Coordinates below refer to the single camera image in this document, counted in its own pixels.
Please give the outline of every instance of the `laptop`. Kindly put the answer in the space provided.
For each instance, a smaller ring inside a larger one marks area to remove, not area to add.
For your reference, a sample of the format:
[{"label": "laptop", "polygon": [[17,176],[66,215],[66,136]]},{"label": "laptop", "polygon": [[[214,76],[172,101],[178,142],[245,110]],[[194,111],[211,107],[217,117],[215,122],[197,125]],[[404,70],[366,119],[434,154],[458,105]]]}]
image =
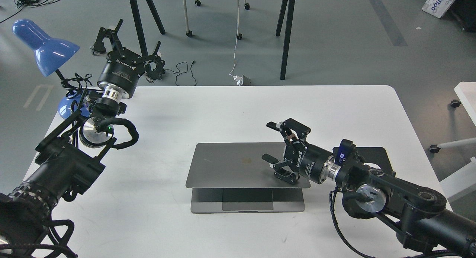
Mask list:
[{"label": "laptop", "polygon": [[280,143],[199,143],[186,187],[192,188],[193,213],[302,212],[301,177],[295,185],[274,177],[264,153],[282,157]]}]

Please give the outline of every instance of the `white cable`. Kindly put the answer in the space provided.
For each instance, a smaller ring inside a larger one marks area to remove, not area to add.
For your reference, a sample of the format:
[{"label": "white cable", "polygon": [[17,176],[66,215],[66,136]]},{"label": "white cable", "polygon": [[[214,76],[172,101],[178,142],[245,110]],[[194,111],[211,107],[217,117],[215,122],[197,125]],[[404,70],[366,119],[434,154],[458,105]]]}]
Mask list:
[{"label": "white cable", "polygon": [[235,70],[235,66],[237,65],[237,58],[236,58],[236,53],[237,53],[237,45],[238,45],[238,29],[239,29],[239,0],[238,0],[238,9],[237,9],[237,34],[236,34],[236,41],[235,41],[235,52],[233,53],[233,59],[235,60],[233,63],[233,69],[228,73],[228,75],[232,76],[235,78],[235,75],[231,75],[231,72]]}]

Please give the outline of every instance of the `cardboard box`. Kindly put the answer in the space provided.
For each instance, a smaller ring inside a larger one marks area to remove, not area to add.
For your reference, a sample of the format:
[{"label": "cardboard box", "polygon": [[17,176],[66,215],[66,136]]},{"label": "cardboard box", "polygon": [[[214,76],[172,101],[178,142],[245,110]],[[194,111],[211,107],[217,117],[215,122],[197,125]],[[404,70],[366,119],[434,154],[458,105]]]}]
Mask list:
[{"label": "cardboard box", "polygon": [[422,10],[441,18],[455,0],[427,0]]}]

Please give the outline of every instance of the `chair wheel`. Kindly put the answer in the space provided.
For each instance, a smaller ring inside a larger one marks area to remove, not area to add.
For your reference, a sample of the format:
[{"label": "chair wheel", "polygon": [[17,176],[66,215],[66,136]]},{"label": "chair wheel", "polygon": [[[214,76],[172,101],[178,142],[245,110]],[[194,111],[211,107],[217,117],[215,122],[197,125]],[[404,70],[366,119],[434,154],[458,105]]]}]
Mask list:
[{"label": "chair wheel", "polygon": [[459,100],[451,100],[451,107],[454,109],[459,107],[460,104],[461,102]]},{"label": "chair wheel", "polygon": [[438,145],[430,145],[430,147],[428,148],[428,150],[430,151],[430,153],[438,153],[438,151],[440,151],[441,148],[438,147]]}]

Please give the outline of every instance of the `gray floor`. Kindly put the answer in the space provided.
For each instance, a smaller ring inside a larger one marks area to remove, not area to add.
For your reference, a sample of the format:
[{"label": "gray floor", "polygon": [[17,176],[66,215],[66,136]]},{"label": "gray floor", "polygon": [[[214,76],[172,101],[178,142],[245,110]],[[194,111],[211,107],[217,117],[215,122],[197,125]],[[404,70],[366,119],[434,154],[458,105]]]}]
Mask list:
[{"label": "gray floor", "polygon": [[[165,36],[158,33],[145,0],[138,0],[149,51],[158,40],[162,42],[165,68],[175,69],[178,62],[195,60],[193,72],[198,85],[234,85],[228,72],[233,67],[236,0],[201,0],[201,7],[188,0],[193,38],[185,36],[182,0],[154,1],[167,31]],[[240,10],[244,37],[238,42],[234,75],[245,74],[253,85],[266,86],[390,85],[398,93],[422,148],[475,137],[476,128],[466,111],[450,108],[448,103],[457,97],[453,89],[459,82],[475,79],[476,34],[462,32],[450,14],[437,19],[421,11],[425,1],[297,0],[287,78],[281,81],[284,36],[274,35],[281,0],[248,0],[251,10]],[[0,6],[0,19],[17,11],[12,0],[0,0]],[[63,0],[26,8],[0,24],[3,193],[21,182],[34,157],[34,147],[43,138],[65,93],[56,75],[41,75],[32,52],[12,34],[12,23],[20,18],[29,18],[49,35],[81,46],[61,68],[67,77],[74,72],[92,73],[93,78],[100,74],[105,58],[93,57],[89,47],[99,27],[115,26],[120,18],[124,19],[119,32],[122,44],[140,53],[128,0]],[[193,83],[190,74],[179,77],[180,85]],[[41,88],[37,95],[25,107],[38,85]],[[141,85],[148,83],[142,80]],[[173,86],[175,77],[167,73],[153,85]],[[39,108],[49,87],[51,93]],[[283,102],[292,103],[292,97],[284,97]],[[331,107],[332,101],[323,106]],[[474,146],[465,146],[427,155],[442,180],[466,165],[474,154]],[[474,194],[468,195],[452,207],[476,219],[474,199]]]}]

